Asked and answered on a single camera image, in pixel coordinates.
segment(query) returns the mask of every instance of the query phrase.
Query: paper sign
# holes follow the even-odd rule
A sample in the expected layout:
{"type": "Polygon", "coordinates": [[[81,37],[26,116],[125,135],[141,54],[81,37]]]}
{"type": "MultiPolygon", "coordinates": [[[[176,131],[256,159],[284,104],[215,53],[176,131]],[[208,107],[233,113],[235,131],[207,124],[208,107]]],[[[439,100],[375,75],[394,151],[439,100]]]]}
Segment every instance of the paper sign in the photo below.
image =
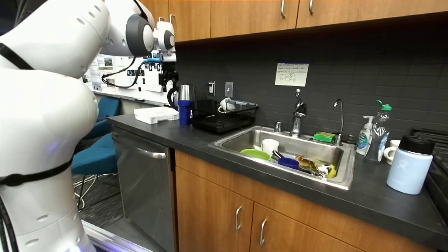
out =
{"type": "Polygon", "coordinates": [[[275,85],[305,86],[307,62],[277,62],[275,85]]]}

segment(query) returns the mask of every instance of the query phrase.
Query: sponge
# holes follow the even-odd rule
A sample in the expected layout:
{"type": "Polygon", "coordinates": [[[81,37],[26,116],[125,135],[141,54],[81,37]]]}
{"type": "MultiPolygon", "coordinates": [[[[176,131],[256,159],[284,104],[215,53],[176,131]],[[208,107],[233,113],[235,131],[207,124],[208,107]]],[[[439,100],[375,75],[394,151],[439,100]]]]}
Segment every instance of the sponge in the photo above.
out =
{"type": "Polygon", "coordinates": [[[312,135],[313,139],[320,141],[320,142],[333,142],[335,134],[328,132],[328,131],[317,131],[312,135]]]}

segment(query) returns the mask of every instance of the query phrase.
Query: sink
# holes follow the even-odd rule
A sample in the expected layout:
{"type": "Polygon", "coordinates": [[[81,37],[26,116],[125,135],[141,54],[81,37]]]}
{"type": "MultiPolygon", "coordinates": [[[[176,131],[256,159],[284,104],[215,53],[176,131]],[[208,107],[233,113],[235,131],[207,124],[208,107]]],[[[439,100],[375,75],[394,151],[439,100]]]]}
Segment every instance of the sink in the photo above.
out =
{"type": "Polygon", "coordinates": [[[293,138],[286,134],[274,131],[270,127],[253,125],[253,127],[236,131],[230,135],[226,135],[221,139],[216,139],[209,145],[223,152],[257,162],[257,165],[263,165],[271,169],[271,173],[281,172],[285,177],[300,176],[300,177],[306,177],[306,179],[324,183],[328,186],[334,186],[342,190],[349,188],[349,183],[352,179],[352,166],[354,166],[355,153],[354,153],[354,145],[351,144],[331,145],[331,144],[313,141],[312,137],[293,138]],[[275,160],[257,159],[257,158],[242,155],[239,152],[243,148],[253,148],[254,145],[261,145],[261,141],[264,138],[277,139],[279,142],[278,151],[284,155],[289,155],[289,156],[300,155],[310,159],[319,159],[323,162],[333,163],[337,170],[335,176],[320,177],[299,169],[291,169],[291,167],[278,165],[275,160]]]}

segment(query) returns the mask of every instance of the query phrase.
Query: bottle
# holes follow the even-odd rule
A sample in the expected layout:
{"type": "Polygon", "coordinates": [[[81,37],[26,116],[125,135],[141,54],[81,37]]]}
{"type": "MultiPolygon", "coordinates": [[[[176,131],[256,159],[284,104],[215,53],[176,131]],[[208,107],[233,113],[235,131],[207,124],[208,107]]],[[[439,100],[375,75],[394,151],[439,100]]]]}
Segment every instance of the bottle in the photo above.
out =
{"type": "Polygon", "coordinates": [[[369,144],[369,148],[366,151],[365,158],[372,162],[380,162],[382,159],[382,151],[384,148],[384,144],[387,142],[389,130],[390,130],[390,110],[391,106],[389,103],[382,103],[382,100],[377,99],[377,103],[380,104],[380,109],[377,110],[373,125],[372,125],[372,141],[369,144]]]}
{"type": "Polygon", "coordinates": [[[355,145],[355,151],[361,155],[365,155],[369,144],[372,142],[372,120],[375,116],[362,116],[366,120],[366,123],[363,124],[363,127],[359,130],[359,135],[358,135],[358,142],[355,145]]]}

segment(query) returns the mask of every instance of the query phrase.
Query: floor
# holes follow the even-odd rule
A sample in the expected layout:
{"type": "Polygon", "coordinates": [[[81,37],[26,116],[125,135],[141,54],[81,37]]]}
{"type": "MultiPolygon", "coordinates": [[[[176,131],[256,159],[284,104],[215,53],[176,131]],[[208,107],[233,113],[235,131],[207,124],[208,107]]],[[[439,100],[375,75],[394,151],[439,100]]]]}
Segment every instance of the floor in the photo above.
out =
{"type": "MultiPolygon", "coordinates": [[[[72,176],[74,184],[76,184],[82,176],[72,176]]],[[[138,226],[124,216],[118,179],[116,174],[103,174],[96,179],[93,186],[83,197],[83,208],[79,215],[83,221],[100,226],[114,235],[128,239],[139,246],[144,246],[153,252],[162,252],[156,243],[151,240],[138,226]]]]}

